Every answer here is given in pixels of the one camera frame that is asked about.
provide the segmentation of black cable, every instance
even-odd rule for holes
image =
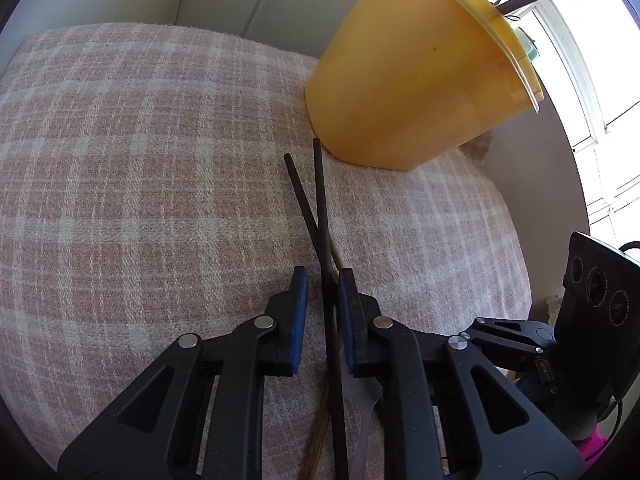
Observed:
[[[613,427],[613,431],[611,431],[611,434],[609,435],[609,438],[607,439],[607,441],[604,444],[602,444],[602,446],[600,446],[599,450],[594,451],[587,458],[584,459],[585,462],[588,462],[594,456],[597,456],[598,454],[600,454],[601,452],[604,451],[604,449],[609,445],[609,442],[611,442],[613,440],[614,435],[616,434],[616,432],[618,431],[618,428],[620,427],[620,422],[621,421],[622,421],[622,401],[619,400],[618,401],[618,416],[616,417],[616,424]]]
[[[629,242],[620,247],[620,251],[626,253],[629,249],[640,249],[640,242]]]

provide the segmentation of fabric texture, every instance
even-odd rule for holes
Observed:
[[[556,326],[558,322],[558,315],[560,314],[560,307],[562,307],[562,298],[564,294],[558,294],[556,296],[549,296],[546,298],[545,303],[549,312],[549,325]]]
[[[489,130],[478,135],[475,139],[465,142],[459,149],[469,160],[476,164],[482,164],[486,154],[489,153],[489,148],[494,143],[494,137],[494,131]]]
[[[0,80],[0,394],[52,465],[184,332],[228,333],[310,273],[300,373],[267,378],[263,475],[297,476],[324,383],[319,267],[282,155],[315,203],[315,60],[197,30],[109,23],[27,40]],[[411,328],[524,319],[507,208],[459,150],[409,172],[324,156],[360,290]],[[346,403],[349,440],[359,418]],[[330,438],[317,478],[332,476]],[[368,478],[382,478],[380,431]]]

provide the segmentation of window frame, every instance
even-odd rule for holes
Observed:
[[[596,158],[612,163],[608,125],[604,121],[596,89],[580,48],[552,0],[542,0],[519,10],[516,15],[533,12],[562,60],[582,107],[590,136],[572,146],[575,153],[593,146]],[[618,188],[607,171],[599,174],[602,197],[587,204],[589,223],[593,224],[640,199],[640,176]]]

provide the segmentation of window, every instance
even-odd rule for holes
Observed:
[[[574,149],[592,235],[640,239],[638,26],[622,0],[543,0],[518,17]]]

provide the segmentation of blue gripper pad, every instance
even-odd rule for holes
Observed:
[[[343,269],[340,273],[340,279],[338,280],[338,309],[340,310],[340,322],[342,323],[344,360],[347,363],[349,373],[353,374],[353,369],[355,367],[355,339],[353,333],[353,319],[351,319],[351,305],[349,302],[349,294],[347,292],[347,280],[344,272],[345,270],[351,269]]]
[[[298,269],[301,269],[300,277],[297,279],[298,282],[294,284]],[[289,288],[290,292],[295,291],[294,286],[297,287],[298,296],[296,298],[296,313],[291,329],[291,369],[294,374],[297,374],[298,367],[300,366],[300,358],[302,357],[302,338],[305,334],[306,295],[308,289],[307,274],[304,267],[296,267],[296,270],[294,270]]]
[[[278,337],[277,341],[262,345],[262,358],[276,365],[279,374],[293,375],[298,372],[300,366],[307,289],[306,269],[296,267],[289,290],[271,296],[264,311],[267,316],[277,321]]]

